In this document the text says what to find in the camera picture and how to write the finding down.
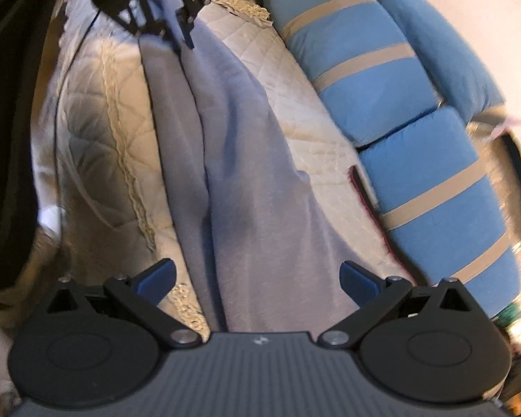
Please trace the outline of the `blue-grey sweatpants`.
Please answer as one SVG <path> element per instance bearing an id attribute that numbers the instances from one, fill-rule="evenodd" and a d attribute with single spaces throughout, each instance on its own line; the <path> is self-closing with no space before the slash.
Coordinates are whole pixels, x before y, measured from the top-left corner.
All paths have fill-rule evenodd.
<path id="1" fill-rule="evenodd" d="M 349 181 L 357 153 L 275 29 L 212 4 L 191 37 L 139 47 L 200 308 L 213 330 L 320 333 L 357 309 L 343 262 L 406 276 Z"/>

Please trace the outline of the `quilted white bedspread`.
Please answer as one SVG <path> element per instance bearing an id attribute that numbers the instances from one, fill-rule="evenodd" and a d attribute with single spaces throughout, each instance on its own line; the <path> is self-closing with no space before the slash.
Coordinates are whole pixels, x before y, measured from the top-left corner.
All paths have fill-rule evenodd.
<path id="1" fill-rule="evenodd" d="M 59 50 L 38 120 L 33 159 L 46 225 L 63 222 L 70 271 L 99 284 L 172 259 L 177 282 L 162 309 L 208 336 L 213 329 L 189 277 L 171 218 L 137 41 L 91 0 L 59 0 L 50 39 Z M 209 5 L 201 19 L 259 80 L 291 150 L 332 227 L 380 277 L 405 276 L 369 214 L 368 179 L 351 185 L 354 148 L 271 27 Z"/>

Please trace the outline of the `right blue striped pillow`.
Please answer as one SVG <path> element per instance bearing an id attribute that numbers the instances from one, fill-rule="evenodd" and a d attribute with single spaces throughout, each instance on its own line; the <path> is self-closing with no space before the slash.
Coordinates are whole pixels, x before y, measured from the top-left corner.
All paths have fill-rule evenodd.
<path id="1" fill-rule="evenodd" d="M 456 278 L 486 314 L 519 294 L 521 279 L 484 160 L 446 106 L 360 154 L 391 238 L 427 281 Z"/>

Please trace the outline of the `blue striped pillow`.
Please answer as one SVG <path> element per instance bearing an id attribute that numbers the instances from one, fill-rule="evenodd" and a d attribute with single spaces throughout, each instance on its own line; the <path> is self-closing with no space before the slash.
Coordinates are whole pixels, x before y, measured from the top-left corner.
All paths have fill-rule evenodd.
<path id="1" fill-rule="evenodd" d="M 377 0 L 263 3 L 353 145 L 368 145 L 438 108 L 422 62 Z"/>
<path id="2" fill-rule="evenodd" d="M 446 106 L 360 154 L 391 238 L 427 281 L 456 278 L 486 314 L 519 294 L 521 279 L 484 160 Z"/>

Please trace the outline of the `teal yarn item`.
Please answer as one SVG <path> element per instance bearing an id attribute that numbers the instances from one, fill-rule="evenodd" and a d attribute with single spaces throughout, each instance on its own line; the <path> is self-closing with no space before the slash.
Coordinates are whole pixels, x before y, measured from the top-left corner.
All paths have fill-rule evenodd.
<path id="1" fill-rule="evenodd" d="M 508 327 L 517 320 L 519 313 L 519 305 L 516 302 L 512 302 L 496 315 L 496 321 L 499 325 Z"/>

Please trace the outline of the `left blue striped pillow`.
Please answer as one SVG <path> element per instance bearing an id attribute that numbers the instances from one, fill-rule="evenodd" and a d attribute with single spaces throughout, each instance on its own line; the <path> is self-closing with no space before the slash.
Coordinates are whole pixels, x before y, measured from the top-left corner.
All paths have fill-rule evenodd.
<path id="1" fill-rule="evenodd" d="M 377 0 L 263 3 L 353 145 L 368 145 L 438 108 L 422 62 Z"/>

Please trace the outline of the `plain blue pillow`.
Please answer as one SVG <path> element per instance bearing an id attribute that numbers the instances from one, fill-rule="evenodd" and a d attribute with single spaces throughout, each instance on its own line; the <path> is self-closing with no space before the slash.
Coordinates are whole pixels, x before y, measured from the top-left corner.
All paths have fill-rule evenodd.
<path id="1" fill-rule="evenodd" d="M 377 0 L 406 36 L 448 106 L 465 122 L 507 120 L 505 99 L 480 57 L 426 0 Z"/>

